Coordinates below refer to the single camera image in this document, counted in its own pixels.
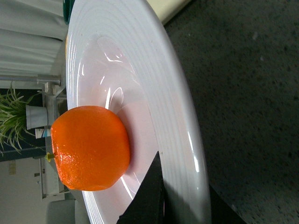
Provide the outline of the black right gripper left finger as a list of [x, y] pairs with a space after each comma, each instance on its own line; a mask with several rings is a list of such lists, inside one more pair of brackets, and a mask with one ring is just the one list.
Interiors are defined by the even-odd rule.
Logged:
[[118, 224], [162, 224], [164, 218], [164, 181], [159, 153], [156, 153], [137, 194]]

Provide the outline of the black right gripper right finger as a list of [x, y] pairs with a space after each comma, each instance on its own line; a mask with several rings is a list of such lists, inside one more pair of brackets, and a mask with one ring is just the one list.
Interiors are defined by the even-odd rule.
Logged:
[[211, 198], [212, 224], [246, 224], [246, 222], [230, 208], [209, 185]]

